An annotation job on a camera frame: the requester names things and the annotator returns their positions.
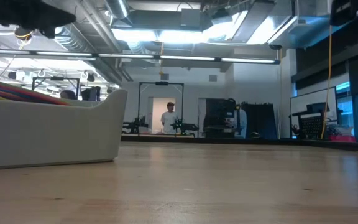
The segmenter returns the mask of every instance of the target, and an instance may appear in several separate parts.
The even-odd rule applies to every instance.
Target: white pillar
[[[291,114],[290,99],[295,96],[295,85],[291,82],[291,76],[296,74],[296,50],[288,49],[285,58],[282,60],[282,88],[280,107],[281,118],[281,138],[290,137],[290,119]]]

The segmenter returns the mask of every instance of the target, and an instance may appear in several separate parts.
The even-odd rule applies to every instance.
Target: doorway
[[[176,99],[174,98],[152,98],[153,107],[152,107],[152,133],[158,134],[162,133],[163,126],[161,123],[161,116],[163,113],[167,112],[167,104],[172,102],[176,104]]]

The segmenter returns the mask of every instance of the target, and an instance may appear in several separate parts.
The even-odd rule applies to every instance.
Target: ceiling vent
[[[169,81],[169,74],[163,73],[163,74],[161,75],[161,80],[163,80],[163,81]]]
[[[218,76],[217,75],[209,75],[209,81],[210,82],[217,82]]]

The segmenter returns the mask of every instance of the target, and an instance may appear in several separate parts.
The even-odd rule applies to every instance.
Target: man
[[[234,128],[237,128],[237,111],[234,111],[234,121],[232,125]],[[240,128],[241,134],[236,132],[236,138],[245,139],[247,136],[247,113],[243,109],[240,109]]]
[[[173,111],[175,104],[169,102],[167,104],[168,111],[163,113],[161,116],[161,122],[164,126],[163,133],[164,134],[176,134],[176,130],[171,126],[171,124],[175,123],[175,120],[178,119],[178,115]]]

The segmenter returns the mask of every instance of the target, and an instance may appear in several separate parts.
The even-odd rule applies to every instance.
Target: red object
[[[23,95],[31,96],[31,97],[37,98],[38,100],[43,100],[43,101],[46,101],[47,103],[51,103],[51,104],[55,104],[55,105],[69,105],[68,103],[66,103],[64,101],[53,98],[51,96],[44,95],[42,93],[37,93],[37,92],[31,91],[31,90],[26,90],[26,89],[23,89],[20,87],[12,86],[12,85],[5,84],[2,82],[0,82],[0,88],[3,88],[5,90],[14,91],[16,93],[20,93]]]
[[[354,136],[329,136],[331,141],[341,141],[341,142],[356,142]]]

